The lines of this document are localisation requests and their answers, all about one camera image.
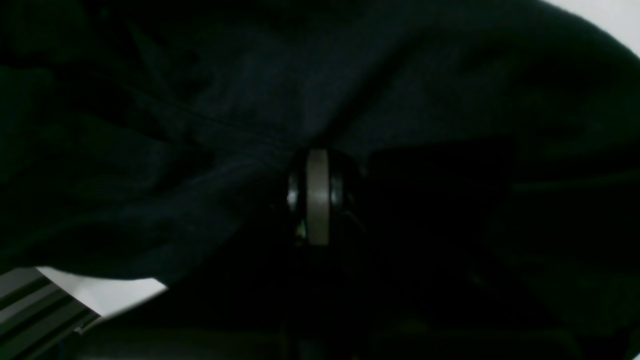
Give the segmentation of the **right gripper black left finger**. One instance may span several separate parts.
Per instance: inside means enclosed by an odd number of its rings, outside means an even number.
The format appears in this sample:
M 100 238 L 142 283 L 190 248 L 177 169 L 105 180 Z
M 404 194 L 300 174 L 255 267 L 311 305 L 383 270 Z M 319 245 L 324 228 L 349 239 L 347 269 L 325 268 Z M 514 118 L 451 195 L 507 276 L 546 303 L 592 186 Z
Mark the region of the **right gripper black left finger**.
M 321 257 L 321 151 L 298 153 L 283 191 L 201 268 L 81 337 L 82 360 L 290 360 L 287 330 Z

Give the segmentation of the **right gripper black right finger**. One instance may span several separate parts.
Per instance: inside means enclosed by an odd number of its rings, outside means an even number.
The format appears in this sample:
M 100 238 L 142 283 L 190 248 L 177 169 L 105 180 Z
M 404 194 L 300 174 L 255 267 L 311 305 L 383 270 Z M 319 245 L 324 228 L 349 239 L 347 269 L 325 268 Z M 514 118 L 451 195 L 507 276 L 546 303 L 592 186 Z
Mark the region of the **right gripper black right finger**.
M 578 338 L 483 242 L 509 193 L 508 147 L 409 147 L 362 170 L 318 151 L 325 245 L 366 360 L 583 360 Z

